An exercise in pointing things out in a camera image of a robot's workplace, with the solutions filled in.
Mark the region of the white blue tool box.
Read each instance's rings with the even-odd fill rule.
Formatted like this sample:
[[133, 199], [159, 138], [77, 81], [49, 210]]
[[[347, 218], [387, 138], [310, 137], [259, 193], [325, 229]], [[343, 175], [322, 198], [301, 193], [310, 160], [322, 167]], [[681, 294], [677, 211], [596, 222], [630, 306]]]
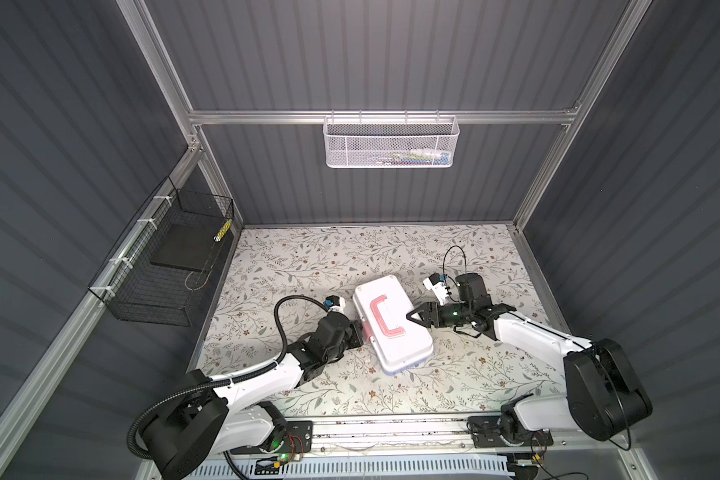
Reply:
[[415, 367], [434, 355], [429, 331], [406, 318], [414, 306], [395, 275], [359, 285], [352, 300], [366, 340], [387, 375]]

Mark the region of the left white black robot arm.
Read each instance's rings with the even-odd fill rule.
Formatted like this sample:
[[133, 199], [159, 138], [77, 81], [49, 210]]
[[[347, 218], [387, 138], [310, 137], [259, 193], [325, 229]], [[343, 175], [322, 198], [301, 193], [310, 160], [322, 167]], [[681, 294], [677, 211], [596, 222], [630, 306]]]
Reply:
[[342, 297], [301, 299], [324, 313], [313, 332], [289, 341], [277, 320], [281, 349], [274, 359], [238, 373], [186, 373], [177, 391], [134, 419], [126, 433], [130, 453], [152, 462], [164, 479], [183, 479], [211, 455], [240, 448], [277, 451], [288, 422], [270, 397], [313, 381], [364, 343], [362, 323], [345, 314]]

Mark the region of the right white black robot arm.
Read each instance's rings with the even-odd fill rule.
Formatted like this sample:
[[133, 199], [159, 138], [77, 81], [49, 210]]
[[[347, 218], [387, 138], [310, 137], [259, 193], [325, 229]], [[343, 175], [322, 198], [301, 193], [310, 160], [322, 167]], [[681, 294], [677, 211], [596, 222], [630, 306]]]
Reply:
[[610, 442], [652, 414], [647, 391], [617, 342], [573, 336], [520, 314], [514, 306], [496, 303], [474, 272], [451, 276], [440, 271], [423, 283], [435, 298], [415, 306], [406, 315], [408, 321], [472, 339], [489, 337], [563, 376], [561, 394], [529, 392], [502, 406], [498, 431], [504, 443], [521, 446], [544, 430], [578, 430]]

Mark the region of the yellow tag in cage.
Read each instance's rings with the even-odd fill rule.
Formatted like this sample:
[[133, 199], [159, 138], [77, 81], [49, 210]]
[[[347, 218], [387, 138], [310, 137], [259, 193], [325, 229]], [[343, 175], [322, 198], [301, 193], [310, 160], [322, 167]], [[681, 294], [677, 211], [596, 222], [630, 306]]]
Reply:
[[217, 234], [214, 236], [215, 242], [221, 242], [226, 235], [226, 233], [230, 230], [230, 228], [233, 225], [233, 220], [229, 219], [227, 220], [218, 230]]

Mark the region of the black foam pad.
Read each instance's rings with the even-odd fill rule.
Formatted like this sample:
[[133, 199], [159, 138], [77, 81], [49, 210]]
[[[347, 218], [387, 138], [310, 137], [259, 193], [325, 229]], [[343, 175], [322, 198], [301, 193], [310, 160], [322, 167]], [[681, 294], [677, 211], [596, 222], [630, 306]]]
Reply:
[[199, 273], [211, 266], [221, 244], [213, 227], [172, 225], [150, 257], [155, 266]]

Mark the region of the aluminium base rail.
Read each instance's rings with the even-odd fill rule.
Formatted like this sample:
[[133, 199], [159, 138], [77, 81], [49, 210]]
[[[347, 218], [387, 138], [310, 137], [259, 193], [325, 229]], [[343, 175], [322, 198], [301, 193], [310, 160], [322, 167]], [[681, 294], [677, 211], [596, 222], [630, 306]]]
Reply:
[[476, 448], [530, 445], [531, 433], [512, 427], [509, 420], [509, 416], [496, 413], [285, 418], [267, 404], [228, 417], [197, 417], [190, 422], [155, 418], [135, 428], [129, 440], [142, 443], [156, 463], [173, 458], [202, 462], [224, 452], [293, 456], [322, 443], [345, 449], [351, 443], [362, 448], [377, 443], [428, 444], [444, 442], [453, 435], [469, 436]]

